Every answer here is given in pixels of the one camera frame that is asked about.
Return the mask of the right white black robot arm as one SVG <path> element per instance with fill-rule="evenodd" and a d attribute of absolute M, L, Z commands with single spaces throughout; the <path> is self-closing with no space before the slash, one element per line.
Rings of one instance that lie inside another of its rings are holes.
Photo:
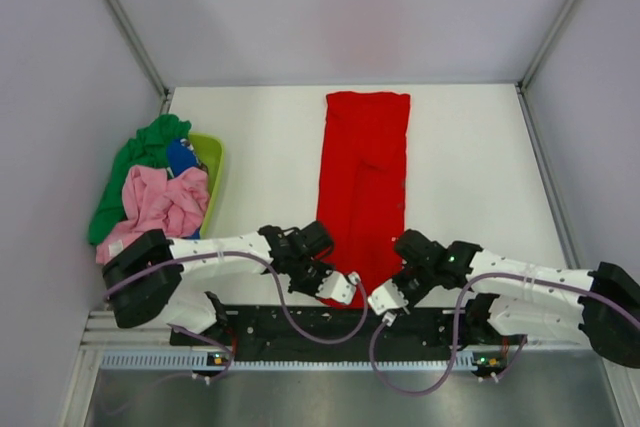
<path fill-rule="evenodd" d="M 557 269 L 495 254 L 478 244 L 447 247 L 417 230 L 394 243 L 403 261 L 394 276 L 409 309 L 431 290 L 468 287 L 486 307 L 467 317 L 469 335 L 487 343 L 499 334 L 562 339 L 588 345 L 601 357 L 639 366 L 639 285 L 620 266 Z"/>

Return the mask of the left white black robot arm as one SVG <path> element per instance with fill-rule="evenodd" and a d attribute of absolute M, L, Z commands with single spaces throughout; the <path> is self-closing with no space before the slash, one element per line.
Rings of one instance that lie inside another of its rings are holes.
<path fill-rule="evenodd" d="M 212 344 L 226 334 L 227 321 L 208 290 L 211 279 L 275 272 L 289 277 L 291 292 L 335 300 L 339 273 L 321 259 L 332 247 L 317 221 L 304 228 L 267 225 L 217 239 L 168 238 L 154 229 L 112 258 L 103 279 L 119 328 L 174 324 Z"/>

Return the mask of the red t shirt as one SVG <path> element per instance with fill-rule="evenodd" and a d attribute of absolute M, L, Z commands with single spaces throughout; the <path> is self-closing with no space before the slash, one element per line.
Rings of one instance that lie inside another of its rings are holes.
<path fill-rule="evenodd" d="M 316 218 L 335 243 L 329 262 L 372 293 L 401 264 L 411 96 L 341 91 L 326 102 Z"/>

